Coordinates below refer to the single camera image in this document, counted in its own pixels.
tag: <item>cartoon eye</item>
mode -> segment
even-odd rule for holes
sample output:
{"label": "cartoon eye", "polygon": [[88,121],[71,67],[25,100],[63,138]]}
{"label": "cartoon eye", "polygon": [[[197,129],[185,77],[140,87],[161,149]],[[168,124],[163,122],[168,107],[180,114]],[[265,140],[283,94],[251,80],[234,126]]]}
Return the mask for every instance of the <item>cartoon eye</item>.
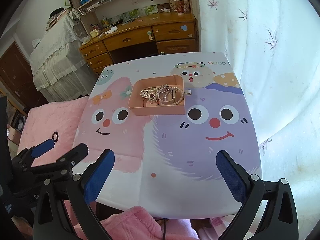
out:
{"label": "cartoon eye", "polygon": [[121,124],[125,120],[127,120],[128,115],[129,115],[128,109],[125,107],[120,107],[116,111],[114,111],[114,113],[112,115],[112,121],[115,124]]}
{"label": "cartoon eye", "polygon": [[104,110],[98,109],[93,113],[93,115],[91,117],[91,122],[96,124],[103,119],[103,116],[104,116]]}
{"label": "cartoon eye", "polygon": [[239,112],[233,106],[223,106],[219,113],[221,120],[228,124],[234,124],[239,120]]}
{"label": "cartoon eye", "polygon": [[190,120],[190,122],[195,124],[201,124],[208,120],[209,112],[204,106],[194,105],[189,108],[187,112],[187,117]]}

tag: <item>cartoon tablecloth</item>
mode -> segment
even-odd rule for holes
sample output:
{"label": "cartoon tablecloth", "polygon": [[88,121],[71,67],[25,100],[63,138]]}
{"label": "cartoon tablecloth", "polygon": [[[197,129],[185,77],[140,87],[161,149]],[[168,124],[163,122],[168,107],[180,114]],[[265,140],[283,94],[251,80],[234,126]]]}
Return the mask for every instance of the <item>cartoon tablecloth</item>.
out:
{"label": "cartoon tablecloth", "polygon": [[[137,80],[183,77],[186,115],[135,116],[128,109]],[[97,201],[125,210],[141,205],[165,218],[235,214],[236,202],[217,169],[226,150],[249,174],[261,176],[254,126],[239,83],[222,53],[181,53],[123,62],[101,73],[84,109],[74,145],[88,156],[82,173],[104,149],[116,162]]]}

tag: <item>open mouth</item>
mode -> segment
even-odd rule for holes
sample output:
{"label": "open mouth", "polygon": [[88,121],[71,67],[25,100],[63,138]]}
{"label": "open mouth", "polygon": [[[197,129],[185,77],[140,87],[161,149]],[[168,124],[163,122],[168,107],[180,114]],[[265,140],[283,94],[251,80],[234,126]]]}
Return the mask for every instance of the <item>open mouth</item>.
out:
{"label": "open mouth", "polygon": [[103,133],[103,132],[100,132],[99,130],[100,130],[100,128],[99,128],[98,130],[96,130],[96,132],[99,133],[99,134],[103,134],[103,135],[108,135],[108,134],[110,134],[109,132]]}
{"label": "open mouth", "polygon": [[234,135],[233,135],[232,133],[229,133],[229,132],[227,131],[227,134],[224,135],[224,136],[222,136],[222,137],[218,137],[218,138],[206,137],[206,139],[207,139],[207,140],[210,140],[210,141],[219,141],[219,140],[225,139],[225,138],[227,138],[227,137],[229,137],[229,136],[234,137]]}

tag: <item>blue sticky note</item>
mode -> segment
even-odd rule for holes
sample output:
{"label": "blue sticky note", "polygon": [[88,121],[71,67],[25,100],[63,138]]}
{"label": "blue sticky note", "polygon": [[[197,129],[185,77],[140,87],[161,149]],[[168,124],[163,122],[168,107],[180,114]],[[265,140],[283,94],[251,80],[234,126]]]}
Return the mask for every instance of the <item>blue sticky note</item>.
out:
{"label": "blue sticky note", "polygon": [[180,26],[180,28],[185,32],[188,30],[188,27],[186,25]]}

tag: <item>white curtain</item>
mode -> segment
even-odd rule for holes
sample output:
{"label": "white curtain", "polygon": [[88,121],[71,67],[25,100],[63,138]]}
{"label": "white curtain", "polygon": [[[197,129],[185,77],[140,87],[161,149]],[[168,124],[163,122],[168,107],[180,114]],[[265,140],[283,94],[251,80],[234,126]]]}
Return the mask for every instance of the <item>white curtain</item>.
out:
{"label": "white curtain", "polygon": [[305,239],[320,218],[319,16],[308,0],[192,0],[191,6],[201,51],[224,52],[240,81],[263,179],[288,179]]}

